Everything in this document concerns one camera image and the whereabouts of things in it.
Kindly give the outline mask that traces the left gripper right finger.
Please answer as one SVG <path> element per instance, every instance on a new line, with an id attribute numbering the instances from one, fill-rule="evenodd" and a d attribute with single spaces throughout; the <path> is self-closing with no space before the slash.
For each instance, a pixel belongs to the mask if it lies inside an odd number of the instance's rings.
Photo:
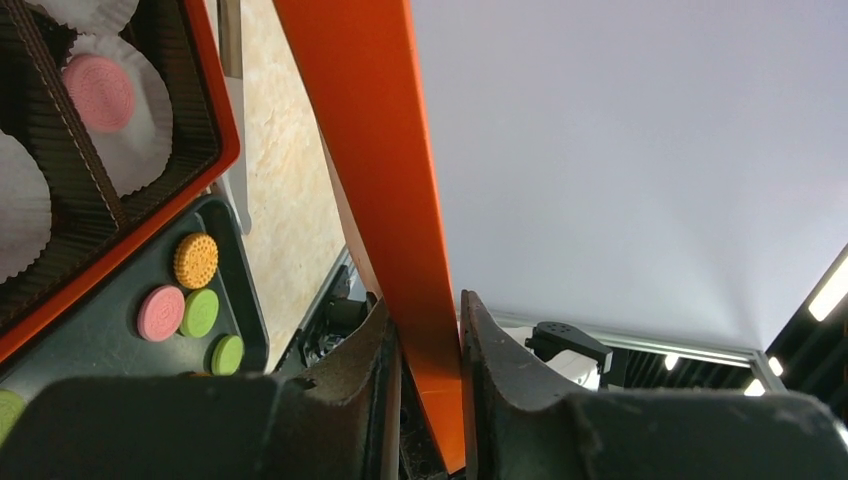
<path id="1" fill-rule="evenodd" d="M 817 399 L 584 389 L 461 294 L 470 479 L 843 479 L 847 431 Z"/>

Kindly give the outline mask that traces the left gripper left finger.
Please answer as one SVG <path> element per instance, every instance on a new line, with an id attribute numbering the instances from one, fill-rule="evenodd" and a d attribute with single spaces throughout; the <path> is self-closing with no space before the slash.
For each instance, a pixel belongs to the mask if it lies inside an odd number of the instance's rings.
<path id="1" fill-rule="evenodd" d="M 72 378 L 1 449 L 5 479 L 394 479 L 401 359 L 384 303 L 301 373 Z"/>

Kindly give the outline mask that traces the orange cookie box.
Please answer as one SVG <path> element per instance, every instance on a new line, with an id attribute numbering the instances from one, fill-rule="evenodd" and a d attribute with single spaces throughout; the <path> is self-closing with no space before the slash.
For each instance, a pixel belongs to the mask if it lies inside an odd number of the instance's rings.
<path id="1" fill-rule="evenodd" d="M 24 272 L 1 281 L 1 354 L 10 357 L 175 217 L 239 155 L 207 5 L 140 1 L 117 35 L 165 82 L 173 109 L 163 174 L 117 195 L 63 84 L 77 36 L 26 1 L 1 5 L 1 134 L 35 159 L 51 199 L 51 239 Z"/>

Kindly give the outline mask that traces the orange box lid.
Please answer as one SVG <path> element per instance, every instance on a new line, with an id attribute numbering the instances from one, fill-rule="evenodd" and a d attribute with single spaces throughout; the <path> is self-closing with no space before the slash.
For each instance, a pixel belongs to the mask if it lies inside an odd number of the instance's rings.
<path id="1" fill-rule="evenodd" d="M 449 472 L 465 465 L 460 348 L 407 1 L 279 1 L 277 15 Z"/>

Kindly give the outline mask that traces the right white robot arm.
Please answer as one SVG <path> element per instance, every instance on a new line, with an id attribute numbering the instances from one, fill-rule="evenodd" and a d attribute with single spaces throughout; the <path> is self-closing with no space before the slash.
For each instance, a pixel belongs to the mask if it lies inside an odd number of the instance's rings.
<path id="1" fill-rule="evenodd" d="M 506 327 L 505 332 L 560 376 L 597 391 L 612 366 L 613 350 L 581 329 L 560 322 Z"/>

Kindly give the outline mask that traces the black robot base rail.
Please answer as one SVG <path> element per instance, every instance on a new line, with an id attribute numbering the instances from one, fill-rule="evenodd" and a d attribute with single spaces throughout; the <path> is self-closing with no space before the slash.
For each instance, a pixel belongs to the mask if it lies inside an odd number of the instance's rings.
<path id="1" fill-rule="evenodd" d="M 375 303 L 358 270 L 352 264 L 338 265 L 325 279 L 273 373 L 289 378 L 318 363 L 363 324 Z"/>

